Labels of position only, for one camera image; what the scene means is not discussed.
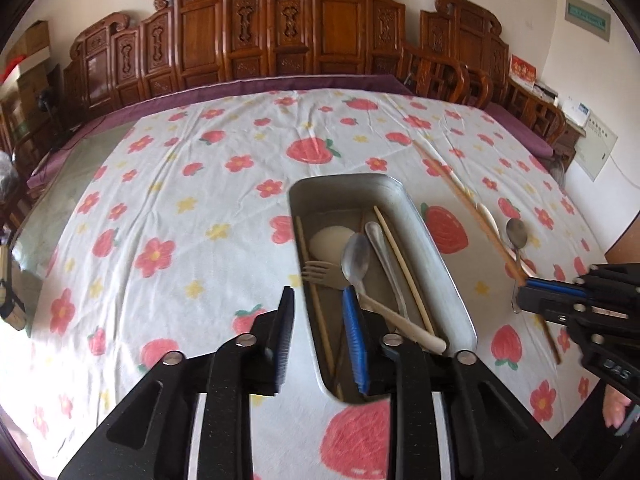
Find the person's hand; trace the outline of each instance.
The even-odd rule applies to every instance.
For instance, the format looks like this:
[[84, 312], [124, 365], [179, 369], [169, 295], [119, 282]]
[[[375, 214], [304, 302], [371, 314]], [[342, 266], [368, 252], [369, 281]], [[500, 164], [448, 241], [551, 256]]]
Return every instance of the person's hand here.
[[602, 416], [607, 428], [614, 426], [619, 428], [625, 421], [625, 408], [631, 404], [631, 399], [625, 397], [613, 386], [607, 384], [604, 390], [604, 402], [602, 403]]

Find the floral tablecloth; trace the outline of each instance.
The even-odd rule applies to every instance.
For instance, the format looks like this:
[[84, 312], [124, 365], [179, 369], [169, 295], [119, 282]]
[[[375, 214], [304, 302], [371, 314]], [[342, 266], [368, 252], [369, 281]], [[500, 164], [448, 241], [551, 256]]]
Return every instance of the floral tablecloth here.
[[[347, 406], [318, 380], [287, 190], [320, 174], [385, 172], [404, 183], [479, 336], [478, 355], [556, 434], [594, 387], [565, 330], [556, 367], [513, 280], [464, 206], [411, 146], [428, 141], [504, 229], [522, 218], [524, 257], [568, 279], [604, 255], [535, 158], [474, 108], [320, 89], [225, 98], [139, 120], [84, 192], [47, 270], [31, 341], [1, 370], [0, 404], [55, 476], [158, 358], [214, 351], [296, 290], [287, 380], [252, 399], [262, 480], [381, 479], [388, 404]], [[24, 335], [4, 338], [0, 347]], [[437, 457], [425, 460], [437, 460]]]

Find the wall sign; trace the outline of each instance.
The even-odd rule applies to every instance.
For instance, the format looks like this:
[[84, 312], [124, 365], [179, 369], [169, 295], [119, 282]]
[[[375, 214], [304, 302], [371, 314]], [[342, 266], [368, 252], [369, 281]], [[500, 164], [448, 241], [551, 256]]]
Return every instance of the wall sign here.
[[611, 15], [582, 0], [566, 0], [564, 18], [605, 41], [611, 34]]

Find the screw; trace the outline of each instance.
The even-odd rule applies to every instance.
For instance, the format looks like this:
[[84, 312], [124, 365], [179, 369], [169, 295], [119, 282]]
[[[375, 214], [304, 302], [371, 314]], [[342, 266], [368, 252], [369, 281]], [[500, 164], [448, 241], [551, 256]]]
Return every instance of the screw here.
[[184, 358], [184, 355], [182, 354], [182, 352], [171, 350], [170, 352], [167, 352], [166, 354], [164, 354], [164, 357], [162, 358], [162, 364], [168, 365], [168, 366], [177, 365], [179, 362], [182, 361], [183, 358]]
[[238, 346], [253, 346], [258, 341], [253, 334], [240, 334], [236, 337], [236, 344]]
[[382, 342], [387, 346], [400, 346], [402, 341], [402, 336], [399, 334], [385, 334], [382, 336]]
[[474, 365], [476, 364], [476, 361], [478, 361], [476, 354], [470, 352], [469, 350], [458, 352], [458, 355], [456, 357], [458, 358], [458, 361], [460, 361], [463, 365]]

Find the metal tray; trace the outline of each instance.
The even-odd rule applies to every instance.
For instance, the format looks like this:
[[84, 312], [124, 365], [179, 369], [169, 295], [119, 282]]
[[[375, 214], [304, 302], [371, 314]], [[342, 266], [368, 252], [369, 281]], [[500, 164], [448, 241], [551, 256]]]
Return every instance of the metal tray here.
[[[300, 180], [289, 191], [291, 215], [302, 220], [307, 246], [316, 232], [329, 225], [343, 225], [359, 231], [363, 215], [365, 222], [377, 221], [373, 212], [375, 205], [384, 215], [404, 256], [437, 335], [447, 341], [445, 355], [452, 356], [460, 350], [475, 351], [478, 338], [465, 304], [420, 213], [400, 182], [384, 174], [338, 174]], [[302, 268], [304, 261], [298, 232], [296, 243]], [[399, 264], [389, 244], [387, 247], [404, 291], [409, 317], [414, 323], [424, 326]], [[398, 311], [391, 287], [373, 250], [364, 285], [371, 297]], [[344, 362], [337, 363], [337, 381], [328, 373], [318, 320], [310, 288], [306, 283], [304, 290], [322, 380], [329, 391], [335, 391], [336, 383], [339, 382], [344, 399], [358, 401], [360, 396], [354, 391], [348, 352], [341, 352], [344, 354]], [[335, 358], [342, 330], [341, 294], [338, 290], [323, 286], [318, 286], [318, 294]]]

